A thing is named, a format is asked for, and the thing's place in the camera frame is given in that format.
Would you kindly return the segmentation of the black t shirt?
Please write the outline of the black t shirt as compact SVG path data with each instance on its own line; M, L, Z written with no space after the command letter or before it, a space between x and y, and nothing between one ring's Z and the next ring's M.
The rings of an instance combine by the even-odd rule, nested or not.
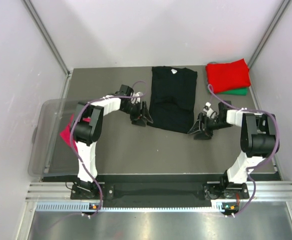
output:
M198 74L188 68L152 67L149 126L186 134L194 124Z

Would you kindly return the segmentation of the red t shirt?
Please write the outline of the red t shirt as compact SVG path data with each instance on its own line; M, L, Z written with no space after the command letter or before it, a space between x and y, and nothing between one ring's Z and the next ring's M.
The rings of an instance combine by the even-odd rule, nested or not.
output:
M209 64L207 73L209 85L215 94L251 86L249 67L243 58L228 63Z

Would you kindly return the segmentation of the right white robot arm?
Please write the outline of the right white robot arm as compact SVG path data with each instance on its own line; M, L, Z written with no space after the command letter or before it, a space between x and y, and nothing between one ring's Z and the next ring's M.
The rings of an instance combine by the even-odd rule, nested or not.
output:
M218 111L207 102L188 131L195 140L209 140L213 132L232 126L240 128L240 153L234 164L220 177L219 183L203 186L205 197L217 199L248 199L247 180L255 167L279 149L276 143L275 116L233 109L230 101L220 102Z

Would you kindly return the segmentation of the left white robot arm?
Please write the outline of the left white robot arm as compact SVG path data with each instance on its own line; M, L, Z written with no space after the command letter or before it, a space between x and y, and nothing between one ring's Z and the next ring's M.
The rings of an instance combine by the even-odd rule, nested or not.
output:
M135 92L130 86L121 85L115 93L77 104L69 136L70 147L79 163L77 179L72 187L72 199L93 200L102 195L101 186L97 182L96 145L106 115L122 111L129 115L133 125L144 127L147 123L153 123L147 103L141 100L144 95Z

